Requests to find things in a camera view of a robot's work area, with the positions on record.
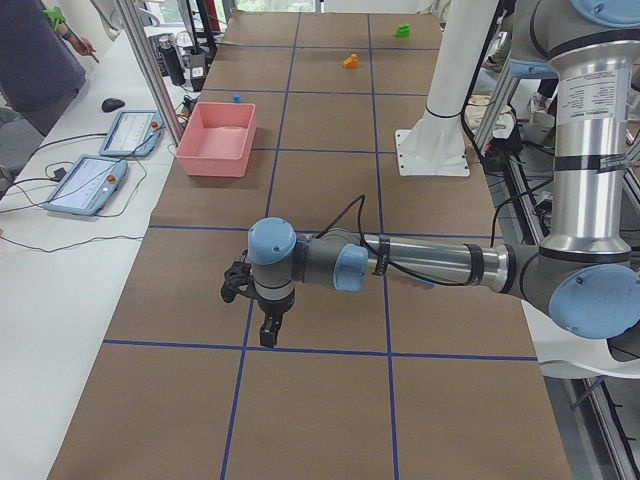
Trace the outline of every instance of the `white table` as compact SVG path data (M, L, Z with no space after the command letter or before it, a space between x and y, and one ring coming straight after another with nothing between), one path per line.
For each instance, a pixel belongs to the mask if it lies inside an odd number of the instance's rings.
M167 85L178 105L184 91ZM107 97L121 98L127 109L155 108L124 34L45 142L107 132L117 113L102 112ZM43 177L44 167L53 162L97 154L102 141L46 148L19 179ZM3 235L47 249L96 236L143 236L173 160L170 144L164 132L152 155L141 160L148 177L122 216L83 219L31 208L0 213ZM121 211L142 176L136 162L129 167L103 214ZM51 185L29 182L22 187L38 202L46 199ZM0 210L26 204L13 188ZM139 241L112 240L44 254L0 241L0 479L35 480L49 473L139 247Z

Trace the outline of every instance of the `pink bin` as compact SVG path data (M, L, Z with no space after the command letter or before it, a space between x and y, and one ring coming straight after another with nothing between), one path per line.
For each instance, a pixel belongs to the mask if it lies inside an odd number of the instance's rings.
M198 102L176 157L187 175L242 177L256 134L251 103Z

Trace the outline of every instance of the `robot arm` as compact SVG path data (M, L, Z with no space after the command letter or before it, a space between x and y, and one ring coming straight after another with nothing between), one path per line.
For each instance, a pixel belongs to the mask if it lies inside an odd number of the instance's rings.
M227 272L223 299L241 294L258 301L265 312L261 344L268 347L293 306L295 282L357 291L367 272L448 287L484 285L527 300L576 335L623 333L640 319L640 279L628 268L631 249L619 236L638 27L637 0L516 4L513 73L540 78L548 61L560 81L554 218L539 247L451 246L342 230L314 238L270 218L250 230L250 263L236 262Z

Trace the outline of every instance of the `person's hand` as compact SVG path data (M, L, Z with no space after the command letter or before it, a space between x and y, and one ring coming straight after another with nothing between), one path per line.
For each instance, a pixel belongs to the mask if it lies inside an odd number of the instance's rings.
M91 45L91 42L85 37L78 37L77 35L73 35L71 37L71 40L69 40L69 43L76 52L85 57L91 55L96 51L96 49L93 48L93 45Z

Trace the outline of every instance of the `computer mouse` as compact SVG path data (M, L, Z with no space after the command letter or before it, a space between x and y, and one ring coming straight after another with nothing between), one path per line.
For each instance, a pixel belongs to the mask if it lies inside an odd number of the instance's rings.
M102 102L102 111L105 113L113 112L122 107L124 107L124 102L119 98L107 98Z

